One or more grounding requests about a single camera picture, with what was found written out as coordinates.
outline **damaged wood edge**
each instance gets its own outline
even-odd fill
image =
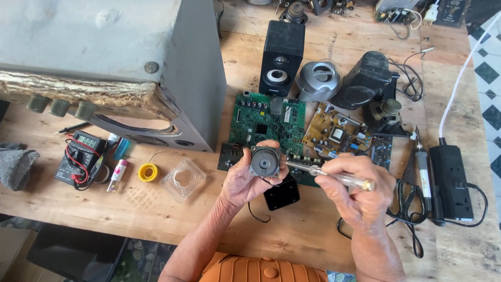
[[[69,101],[70,110],[87,101],[96,114],[172,121],[178,110],[155,82],[92,81],[0,70],[0,99],[27,104],[33,95]]]

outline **hand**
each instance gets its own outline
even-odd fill
[[[265,140],[256,146],[279,148],[280,144],[274,140]],[[264,179],[273,185],[282,183],[282,180],[289,173],[289,168],[285,164],[286,160],[285,155],[281,154],[279,177],[265,177]],[[243,157],[229,169],[221,191],[221,195],[234,206],[243,207],[245,203],[272,187],[259,177],[252,176],[249,171],[250,166],[251,150],[243,148]]]
[[[354,230],[379,232],[384,230],[384,215],[393,201],[395,178],[386,169],[371,162],[368,157],[354,157],[352,154],[340,154],[339,157],[326,162],[322,171],[334,174],[349,172],[365,179],[375,181],[373,191],[355,189],[348,193],[344,185],[328,176],[317,176],[315,182],[322,187],[338,208],[341,217]]]

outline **yellow tape roll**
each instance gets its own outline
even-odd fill
[[[143,182],[153,181],[158,176],[158,167],[152,163],[145,163],[139,168],[137,176]]]

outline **small speaker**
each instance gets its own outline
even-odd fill
[[[391,82],[391,76],[383,53],[369,51],[343,77],[341,89],[332,97],[331,103],[342,109],[358,109],[381,92]]]
[[[305,26],[270,21],[266,34],[259,93],[286,97],[305,49]]]

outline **digital multimeter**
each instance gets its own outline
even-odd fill
[[[107,141],[83,131],[76,131],[73,134],[73,139],[91,147],[99,154],[99,156],[96,155],[94,152],[89,150],[88,147],[80,144],[79,142],[75,142],[74,140],[71,140],[68,145],[68,153],[70,156],[77,162],[81,163],[90,173],[97,160],[102,155]],[[56,175],[54,175],[54,178],[73,185],[75,181],[71,176],[73,174],[80,175],[80,178],[83,180],[85,178],[85,171],[69,157],[67,157],[66,151],[64,154],[65,155],[61,160],[61,164],[59,164],[58,171],[56,172]]]

